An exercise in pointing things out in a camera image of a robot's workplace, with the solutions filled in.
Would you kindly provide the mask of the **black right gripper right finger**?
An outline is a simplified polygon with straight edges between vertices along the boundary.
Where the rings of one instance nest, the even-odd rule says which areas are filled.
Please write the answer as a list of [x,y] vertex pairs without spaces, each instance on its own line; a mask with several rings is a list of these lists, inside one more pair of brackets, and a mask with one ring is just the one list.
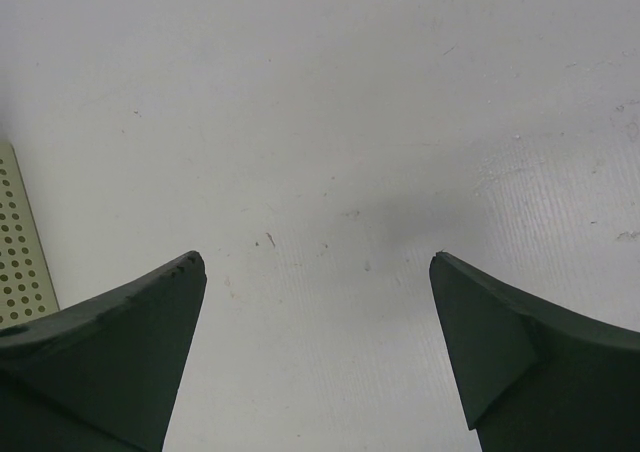
[[484,451],[636,451],[639,335],[437,253],[429,277],[467,426]]

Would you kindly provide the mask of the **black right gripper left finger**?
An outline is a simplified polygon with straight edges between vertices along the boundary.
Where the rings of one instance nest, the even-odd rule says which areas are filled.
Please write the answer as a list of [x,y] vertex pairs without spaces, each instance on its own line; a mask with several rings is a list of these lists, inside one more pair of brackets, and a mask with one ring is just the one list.
[[2,329],[2,450],[162,450],[206,283],[190,251]]

